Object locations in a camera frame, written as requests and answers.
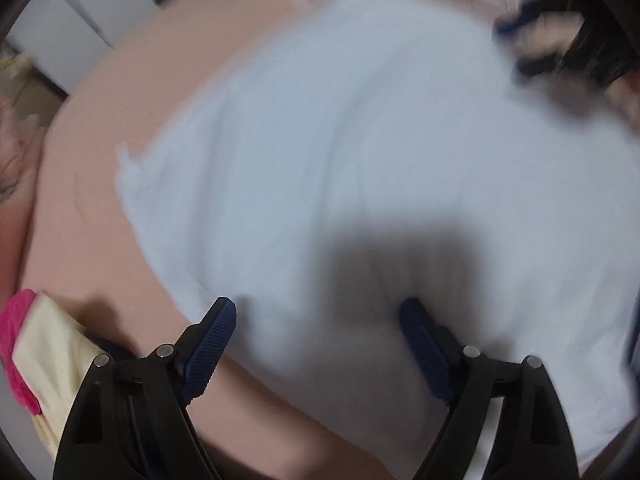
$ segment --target magenta cloth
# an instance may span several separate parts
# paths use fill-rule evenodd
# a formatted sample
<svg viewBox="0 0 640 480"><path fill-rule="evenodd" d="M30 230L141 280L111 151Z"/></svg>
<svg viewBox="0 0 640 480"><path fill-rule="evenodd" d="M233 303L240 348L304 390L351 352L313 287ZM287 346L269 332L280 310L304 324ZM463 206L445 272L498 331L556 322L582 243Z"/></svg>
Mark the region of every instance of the magenta cloth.
<svg viewBox="0 0 640 480"><path fill-rule="evenodd" d="M12 358L20 329L35 299L35 292L23 290L12 297L0 312L0 357L15 400L25 406L31 415L40 415L42 413L40 403L24 382Z"/></svg>

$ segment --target blue gripper pad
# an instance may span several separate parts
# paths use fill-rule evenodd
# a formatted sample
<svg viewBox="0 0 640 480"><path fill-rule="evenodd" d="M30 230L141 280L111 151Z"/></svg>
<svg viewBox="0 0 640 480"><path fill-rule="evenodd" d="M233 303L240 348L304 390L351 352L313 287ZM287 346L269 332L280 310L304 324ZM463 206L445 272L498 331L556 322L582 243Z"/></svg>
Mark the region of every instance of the blue gripper pad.
<svg viewBox="0 0 640 480"><path fill-rule="evenodd" d="M451 407L456 392L451 384L451 362L436 340L439 327L419 300L400 305L400 327L411 352L427 381L431 394Z"/></svg>
<svg viewBox="0 0 640 480"><path fill-rule="evenodd" d="M197 332L194 330L190 340L185 341L186 344L181 347L182 338L191 328L196 328ZM182 352L186 358L183 364L184 387L180 393L184 406L204 393L235 328L234 302L229 298L218 298L202 321L185 330L176 343L178 355Z"/></svg>

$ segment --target person's arm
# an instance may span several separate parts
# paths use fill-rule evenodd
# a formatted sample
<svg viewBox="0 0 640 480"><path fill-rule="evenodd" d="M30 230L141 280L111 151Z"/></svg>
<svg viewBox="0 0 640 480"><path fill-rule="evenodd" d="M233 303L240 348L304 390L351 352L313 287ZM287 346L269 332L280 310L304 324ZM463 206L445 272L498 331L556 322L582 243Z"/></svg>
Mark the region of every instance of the person's arm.
<svg viewBox="0 0 640 480"><path fill-rule="evenodd" d="M0 101L0 309L15 293L33 208L43 131Z"/></svg>

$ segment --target metal screw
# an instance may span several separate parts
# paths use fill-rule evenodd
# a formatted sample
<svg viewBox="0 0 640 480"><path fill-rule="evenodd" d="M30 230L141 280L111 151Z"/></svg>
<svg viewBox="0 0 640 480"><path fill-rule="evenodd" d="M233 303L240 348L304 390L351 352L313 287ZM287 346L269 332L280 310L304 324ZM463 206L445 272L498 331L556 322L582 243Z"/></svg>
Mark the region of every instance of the metal screw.
<svg viewBox="0 0 640 480"><path fill-rule="evenodd" d="M540 368L542 366L542 359L536 357L535 355L530 355L527 357L527 364L531 368Z"/></svg>
<svg viewBox="0 0 640 480"><path fill-rule="evenodd" d="M94 359L94 365L96 365L98 368L102 368L108 362L109 356L107 354L97 355Z"/></svg>
<svg viewBox="0 0 640 480"><path fill-rule="evenodd" d="M467 345L462 349L462 353L467 357L471 357L475 359L476 357L480 357L480 351L475 346Z"/></svg>
<svg viewBox="0 0 640 480"><path fill-rule="evenodd" d="M172 353L174 353L173 345L160 345L156 350L158 357L169 357Z"/></svg>

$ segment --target pale yellow fabric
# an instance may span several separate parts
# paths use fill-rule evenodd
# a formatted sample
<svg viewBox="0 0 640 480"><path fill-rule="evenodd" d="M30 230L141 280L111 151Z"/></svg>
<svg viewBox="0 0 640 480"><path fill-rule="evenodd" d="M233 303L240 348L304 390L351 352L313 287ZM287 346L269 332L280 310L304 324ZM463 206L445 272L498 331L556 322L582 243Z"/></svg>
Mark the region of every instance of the pale yellow fabric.
<svg viewBox="0 0 640 480"><path fill-rule="evenodd" d="M80 384L100 353L76 320L45 294L38 295L20 329L13 359L40 402L45 421L34 424L53 457Z"/></svg>

